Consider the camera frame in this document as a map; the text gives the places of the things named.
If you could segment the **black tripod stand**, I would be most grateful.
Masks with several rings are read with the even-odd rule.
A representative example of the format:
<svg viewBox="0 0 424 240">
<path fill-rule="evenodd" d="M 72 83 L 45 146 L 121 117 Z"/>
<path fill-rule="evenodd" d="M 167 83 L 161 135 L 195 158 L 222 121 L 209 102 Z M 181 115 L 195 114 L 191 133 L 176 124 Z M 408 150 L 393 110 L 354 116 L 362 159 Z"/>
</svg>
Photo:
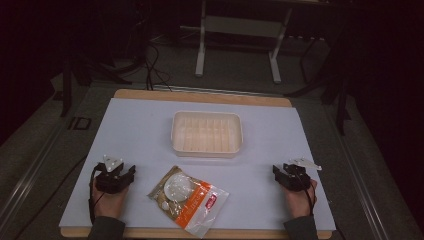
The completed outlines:
<svg viewBox="0 0 424 240">
<path fill-rule="evenodd" d="M 88 86 L 92 82 L 91 72 L 97 72 L 111 82 L 129 84 L 119 77 L 115 71 L 105 65 L 113 66 L 114 62 L 106 40 L 104 25 L 101 20 L 89 20 L 77 25 L 68 25 L 61 35 L 63 63 L 62 112 L 65 117 L 72 107 L 72 78 Z"/>
<path fill-rule="evenodd" d="M 329 43 L 330 50 L 318 73 L 299 90 L 286 93 L 286 97 L 300 97 L 315 89 L 324 87 L 325 90 L 320 96 L 321 103 L 331 105 L 335 99 L 337 102 L 336 128 L 344 136 L 344 120 L 349 118 L 346 110 L 348 83 L 351 78 L 349 47 L 342 33 Z"/>
</svg>

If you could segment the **person's left hand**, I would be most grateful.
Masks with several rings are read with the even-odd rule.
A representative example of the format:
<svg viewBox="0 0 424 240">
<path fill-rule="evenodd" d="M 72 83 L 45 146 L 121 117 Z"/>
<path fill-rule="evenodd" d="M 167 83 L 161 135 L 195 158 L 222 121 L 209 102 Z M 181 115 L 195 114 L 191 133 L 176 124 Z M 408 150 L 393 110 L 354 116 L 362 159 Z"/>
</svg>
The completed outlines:
<svg viewBox="0 0 424 240">
<path fill-rule="evenodd" d="M 119 219 L 123 211 L 125 199 L 129 188 L 126 187 L 119 193 L 108 194 L 102 191 L 99 191 L 96 188 L 96 182 L 92 184 L 92 202 L 94 204 L 94 216 L 95 217 L 111 217 Z"/>
</svg>

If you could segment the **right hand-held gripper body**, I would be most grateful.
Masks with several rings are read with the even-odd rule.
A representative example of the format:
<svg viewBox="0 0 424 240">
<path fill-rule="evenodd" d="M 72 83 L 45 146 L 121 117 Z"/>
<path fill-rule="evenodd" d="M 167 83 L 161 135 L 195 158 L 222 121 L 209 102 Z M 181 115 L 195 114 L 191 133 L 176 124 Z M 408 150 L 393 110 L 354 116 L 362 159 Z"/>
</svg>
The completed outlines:
<svg viewBox="0 0 424 240">
<path fill-rule="evenodd" d="M 307 190 L 310 186 L 311 177 L 306 169 L 312 168 L 320 171 L 322 167 L 305 158 L 292 159 L 283 164 L 283 171 L 278 173 L 278 183 L 286 189 L 294 192 Z"/>
</svg>

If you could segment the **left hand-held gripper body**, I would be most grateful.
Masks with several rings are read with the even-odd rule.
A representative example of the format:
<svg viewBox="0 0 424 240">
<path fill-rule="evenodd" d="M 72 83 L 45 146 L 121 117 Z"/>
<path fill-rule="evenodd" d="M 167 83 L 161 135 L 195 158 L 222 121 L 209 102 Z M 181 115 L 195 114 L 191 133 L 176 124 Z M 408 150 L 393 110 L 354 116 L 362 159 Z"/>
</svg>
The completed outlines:
<svg viewBox="0 0 424 240">
<path fill-rule="evenodd" d="M 103 156 L 103 161 L 97 165 L 100 174 L 96 176 L 96 188 L 108 194 L 122 192 L 131 184 L 131 174 L 127 172 L 121 175 L 124 168 L 122 158 Z"/>
</svg>

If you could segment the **white paper table cover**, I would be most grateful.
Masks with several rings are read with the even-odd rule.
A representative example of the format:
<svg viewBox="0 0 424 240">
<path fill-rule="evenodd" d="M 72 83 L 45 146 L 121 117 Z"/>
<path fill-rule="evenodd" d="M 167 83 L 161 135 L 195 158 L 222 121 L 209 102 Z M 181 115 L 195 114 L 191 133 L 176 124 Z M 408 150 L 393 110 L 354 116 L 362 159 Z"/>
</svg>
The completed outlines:
<svg viewBox="0 0 424 240">
<path fill-rule="evenodd" d="M 178 111 L 237 114 L 243 132 L 239 152 L 231 159 L 177 156 L 171 129 Z M 121 158 L 126 166 L 136 169 L 122 216 L 128 227 L 174 227 L 148 195 L 173 166 L 179 166 L 188 175 L 228 192 L 212 225 L 215 230 L 282 228 L 290 215 L 272 168 L 291 159 L 312 157 L 294 108 L 112 99 L 60 221 L 61 228 L 90 226 L 90 175 L 104 156 Z"/>
</svg>

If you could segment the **white metal stand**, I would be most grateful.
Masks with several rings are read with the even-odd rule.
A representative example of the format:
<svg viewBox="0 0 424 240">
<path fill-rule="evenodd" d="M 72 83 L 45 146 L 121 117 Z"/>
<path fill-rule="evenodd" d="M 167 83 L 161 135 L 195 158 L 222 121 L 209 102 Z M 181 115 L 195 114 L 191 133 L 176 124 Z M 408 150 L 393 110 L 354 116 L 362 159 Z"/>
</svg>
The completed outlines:
<svg viewBox="0 0 424 240">
<path fill-rule="evenodd" d="M 292 8 L 288 8 L 282 22 L 272 22 L 263 20 L 243 19 L 234 17 L 223 17 L 208 15 L 206 13 L 207 0 L 201 1 L 201 20 L 200 20 L 200 41 L 197 54 L 195 75 L 203 76 L 205 63 L 205 36 L 207 32 L 224 33 L 233 35 L 246 35 L 254 37 L 268 37 L 276 40 L 276 45 L 272 51 L 268 52 L 268 59 L 273 81 L 276 84 L 282 82 L 278 66 L 277 56 L 280 51 L 285 33 L 292 15 Z"/>
</svg>

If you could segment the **person's right hand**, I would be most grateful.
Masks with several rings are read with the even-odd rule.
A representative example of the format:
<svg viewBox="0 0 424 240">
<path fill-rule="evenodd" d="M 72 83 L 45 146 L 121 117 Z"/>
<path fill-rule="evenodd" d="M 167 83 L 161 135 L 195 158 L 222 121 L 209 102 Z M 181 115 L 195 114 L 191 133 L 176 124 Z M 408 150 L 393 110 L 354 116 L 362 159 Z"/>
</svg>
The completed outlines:
<svg viewBox="0 0 424 240">
<path fill-rule="evenodd" d="M 284 192 L 288 210 L 293 218 L 312 216 L 313 207 L 317 201 L 315 189 L 317 182 L 310 180 L 310 188 L 307 191 L 294 192 L 281 187 Z"/>
</svg>

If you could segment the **white plastic basket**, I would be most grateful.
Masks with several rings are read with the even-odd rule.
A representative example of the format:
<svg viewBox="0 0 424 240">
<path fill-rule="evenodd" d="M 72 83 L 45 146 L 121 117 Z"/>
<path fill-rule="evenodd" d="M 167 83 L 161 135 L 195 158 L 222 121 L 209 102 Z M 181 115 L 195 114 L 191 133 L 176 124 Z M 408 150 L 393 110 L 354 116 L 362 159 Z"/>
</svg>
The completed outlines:
<svg viewBox="0 0 424 240">
<path fill-rule="evenodd" d="M 241 119 L 234 113 L 179 111 L 171 141 L 180 157 L 233 158 L 243 145 Z"/>
</svg>

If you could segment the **clear orange-striped snack bag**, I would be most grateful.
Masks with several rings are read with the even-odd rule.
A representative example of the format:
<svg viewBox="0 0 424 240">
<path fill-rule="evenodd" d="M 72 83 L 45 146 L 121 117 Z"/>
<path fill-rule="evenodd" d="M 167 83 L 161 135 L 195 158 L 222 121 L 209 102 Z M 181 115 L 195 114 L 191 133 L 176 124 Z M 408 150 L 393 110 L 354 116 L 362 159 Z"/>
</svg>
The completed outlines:
<svg viewBox="0 0 424 240">
<path fill-rule="evenodd" d="M 229 193 L 173 166 L 148 194 L 180 228 L 203 238 L 215 222 Z"/>
</svg>

